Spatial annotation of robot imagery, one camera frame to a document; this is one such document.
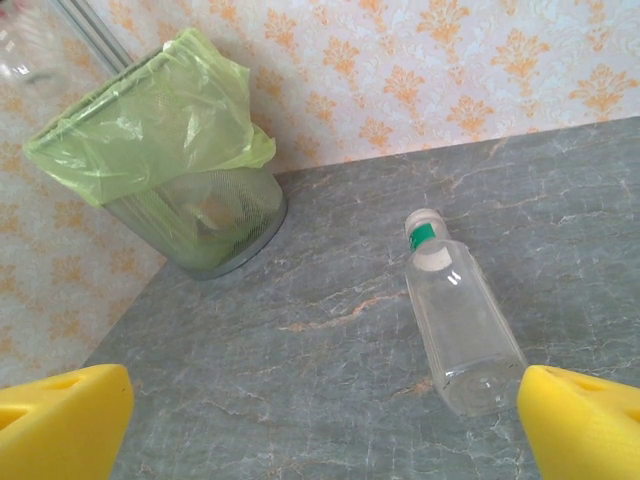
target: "plastic bottle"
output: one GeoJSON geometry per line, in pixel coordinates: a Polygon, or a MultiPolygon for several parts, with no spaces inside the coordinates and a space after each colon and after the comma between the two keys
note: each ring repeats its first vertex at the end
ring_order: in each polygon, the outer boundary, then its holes
{"type": "Polygon", "coordinates": [[[407,285],[436,389],[457,414],[515,406],[526,360],[469,249],[434,210],[405,224],[407,285]]]}
{"type": "Polygon", "coordinates": [[[68,86],[62,48],[39,0],[0,0],[0,78],[33,97],[68,86]]]}

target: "trash can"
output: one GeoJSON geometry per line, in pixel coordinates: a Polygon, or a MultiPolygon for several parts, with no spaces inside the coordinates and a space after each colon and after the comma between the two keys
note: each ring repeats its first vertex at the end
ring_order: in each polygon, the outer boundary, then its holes
{"type": "Polygon", "coordinates": [[[244,263],[286,214],[248,70],[188,29],[65,110],[25,154],[195,279],[244,263]]]}

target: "marble countertop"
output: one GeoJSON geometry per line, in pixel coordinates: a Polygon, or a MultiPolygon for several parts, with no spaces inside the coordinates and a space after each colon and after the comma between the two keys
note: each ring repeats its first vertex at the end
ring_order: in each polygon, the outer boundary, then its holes
{"type": "Polygon", "coordinates": [[[640,119],[279,177],[271,243],[204,283],[165,266],[91,356],[136,407],[112,478],[538,479],[514,410],[431,385],[406,216],[469,245],[530,363],[640,384],[640,119]]]}

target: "green garbage bag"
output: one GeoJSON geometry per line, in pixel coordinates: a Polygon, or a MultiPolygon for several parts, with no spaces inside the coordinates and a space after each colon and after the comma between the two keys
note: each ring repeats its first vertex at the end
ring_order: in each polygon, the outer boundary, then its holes
{"type": "Polygon", "coordinates": [[[251,123],[248,78],[187,29],[69,107],[24,151],[94,206],[187,173],[259,168],[275,142],[251,123]]]}

